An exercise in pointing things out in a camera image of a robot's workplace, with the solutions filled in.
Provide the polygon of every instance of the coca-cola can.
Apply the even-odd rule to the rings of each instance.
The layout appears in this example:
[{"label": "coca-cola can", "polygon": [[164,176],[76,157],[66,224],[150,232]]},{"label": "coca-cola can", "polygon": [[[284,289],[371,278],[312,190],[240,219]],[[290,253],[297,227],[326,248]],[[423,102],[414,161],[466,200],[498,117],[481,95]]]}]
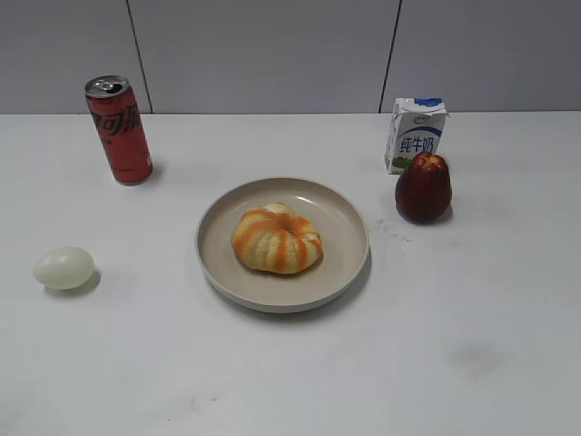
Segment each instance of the coca-cola can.
[{"label": "coca-cola can", "polygon": [[143,182],[153,171],[135,95],[120,75],[102,75],[84,86],[105,155],[119,183]]}]

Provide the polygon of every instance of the peeled egg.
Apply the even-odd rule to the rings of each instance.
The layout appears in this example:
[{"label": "peeled egg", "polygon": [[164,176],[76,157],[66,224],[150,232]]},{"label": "peeled egg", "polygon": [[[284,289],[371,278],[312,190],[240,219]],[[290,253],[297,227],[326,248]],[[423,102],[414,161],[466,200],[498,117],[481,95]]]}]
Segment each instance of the peeled egg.
[{"label": "peeled egg", "polygon": [[48,253],[34,266],[34,277],[47,288],[73,289],[94,273],[91,254],[78,247],[63,247]]}]

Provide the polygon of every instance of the beige plate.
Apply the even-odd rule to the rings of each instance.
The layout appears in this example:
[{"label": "beige plate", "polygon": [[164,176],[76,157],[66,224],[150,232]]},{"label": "beige plate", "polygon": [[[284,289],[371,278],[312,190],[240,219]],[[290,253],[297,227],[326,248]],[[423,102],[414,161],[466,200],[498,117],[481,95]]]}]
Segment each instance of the beige plate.
[{"label": "beige plate", "polygon": [[[231,247],[231,235],[244,212],[282,202],[312,222],[323,241],[323,257],[294,275],[255,272],[244,267]],[[321,306],[355,280],[369,253],[367,226],[339,193],[301,179],[263,179],[221,197],[203,216],[196,252],[208,281],[229,299],[262,312],[301,312]]]}]

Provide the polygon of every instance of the orange striped bun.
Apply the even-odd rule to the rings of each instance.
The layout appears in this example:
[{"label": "orange striped bun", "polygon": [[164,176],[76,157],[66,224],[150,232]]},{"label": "orange striped bun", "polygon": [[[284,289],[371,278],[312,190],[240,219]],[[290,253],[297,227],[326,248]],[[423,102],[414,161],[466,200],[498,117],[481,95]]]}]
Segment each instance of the orange striped bun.
[{"label": "orange striped bun", "polygon": [[232,235],[236,256],[253,270],[294,274],[322,255],[319,233],[284,203],[254,207]]}]

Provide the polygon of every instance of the small milk carton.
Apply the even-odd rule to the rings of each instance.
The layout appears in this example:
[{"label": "small milk carton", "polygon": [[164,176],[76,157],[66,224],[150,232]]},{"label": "small milk carton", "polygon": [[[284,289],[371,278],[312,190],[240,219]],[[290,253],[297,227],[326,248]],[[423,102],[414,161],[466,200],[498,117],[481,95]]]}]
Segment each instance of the small milk carton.
[{"label": "small milk carton", "polygon": [[435,153],[447,115],[441,98],[396,98],[385,153],[388,173],[403,173],[421,152]]}]

